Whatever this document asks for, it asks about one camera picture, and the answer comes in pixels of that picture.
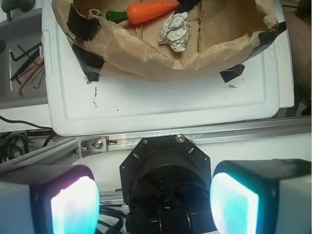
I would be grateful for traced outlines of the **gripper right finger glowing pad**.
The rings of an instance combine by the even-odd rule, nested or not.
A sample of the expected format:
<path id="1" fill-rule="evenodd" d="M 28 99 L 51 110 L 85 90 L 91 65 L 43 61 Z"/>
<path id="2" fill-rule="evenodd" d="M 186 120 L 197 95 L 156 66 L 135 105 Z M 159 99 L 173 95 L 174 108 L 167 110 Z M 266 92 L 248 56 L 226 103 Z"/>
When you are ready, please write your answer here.
<path id="1" fill-rule="evenodd" d="M 312 163 L 224 160 L 214 170 L 210 203 L 221 234 L 310 234 Z"/>

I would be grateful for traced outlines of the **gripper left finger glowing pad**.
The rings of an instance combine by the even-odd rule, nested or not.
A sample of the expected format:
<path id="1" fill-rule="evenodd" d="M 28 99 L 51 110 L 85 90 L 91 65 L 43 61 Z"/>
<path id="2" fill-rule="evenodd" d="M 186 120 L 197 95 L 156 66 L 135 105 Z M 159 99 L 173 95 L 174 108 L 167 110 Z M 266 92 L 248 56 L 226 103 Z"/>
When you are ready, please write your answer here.
<path id="1" fill-rule="evenodd" d="M 99 190 L 85 165 L 0 168 L 2 234 L 92 234 Z"/>

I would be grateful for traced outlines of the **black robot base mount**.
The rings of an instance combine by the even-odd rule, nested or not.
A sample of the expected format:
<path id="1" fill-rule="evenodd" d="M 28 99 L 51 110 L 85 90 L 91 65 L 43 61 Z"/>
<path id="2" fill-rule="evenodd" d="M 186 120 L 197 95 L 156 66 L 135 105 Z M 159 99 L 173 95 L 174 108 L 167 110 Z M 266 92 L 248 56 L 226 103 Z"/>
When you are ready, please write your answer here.
<path id="1" fill-rule="evenodd" d="M 120 165 L 130 234 L 206 234 L 216 230 L 208 155 L 183 136 L 142 139 Z"/>

